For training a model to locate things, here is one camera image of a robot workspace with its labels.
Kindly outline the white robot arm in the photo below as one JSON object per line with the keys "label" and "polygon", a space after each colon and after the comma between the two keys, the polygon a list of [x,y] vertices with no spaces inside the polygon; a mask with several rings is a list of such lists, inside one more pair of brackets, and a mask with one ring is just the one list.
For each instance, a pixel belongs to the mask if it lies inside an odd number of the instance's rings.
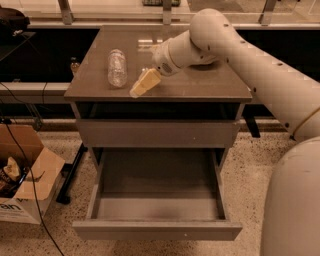
{"label": "white robot arm", "polygon": [[320,84],[243,39],[215,9],[158,45],[130,95],[137,98],[185,67],[227,62],[297,141],[272,173],[264,206],[261,256],[320,256]]}

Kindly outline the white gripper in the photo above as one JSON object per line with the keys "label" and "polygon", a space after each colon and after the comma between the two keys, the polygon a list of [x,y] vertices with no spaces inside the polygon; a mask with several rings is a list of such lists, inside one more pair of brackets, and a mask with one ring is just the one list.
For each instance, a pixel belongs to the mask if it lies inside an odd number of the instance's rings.
{"label": "white gripper", "polygon": [[170,40],[157,45],[153,51],[152,65],[155,68],[143,69],[130,90],[130,96],[138,98],[161,82],[162,76],[172,76],[181,71],[173,62],[169,52]]}

